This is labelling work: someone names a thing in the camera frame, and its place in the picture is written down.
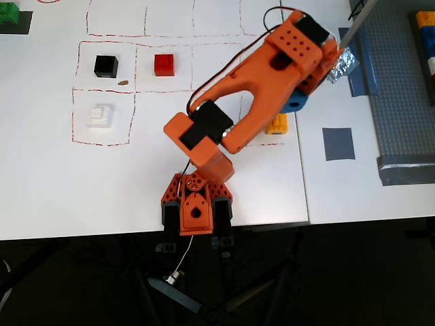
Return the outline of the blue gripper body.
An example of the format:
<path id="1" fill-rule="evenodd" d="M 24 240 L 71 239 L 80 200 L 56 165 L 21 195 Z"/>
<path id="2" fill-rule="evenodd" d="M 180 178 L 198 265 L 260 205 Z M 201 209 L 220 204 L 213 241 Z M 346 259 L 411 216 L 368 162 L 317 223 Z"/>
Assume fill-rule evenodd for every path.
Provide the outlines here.
<path id="1" fill-rule="evenodd" d="M 306 104 L 308 100 L 308 96 L 296 88 L 286 104 L 283 106 L 283 108 L 280 111 L 280 114 L 287 114 L 287 113 L 293 113 L 300 111 L 304 105 Z"/>

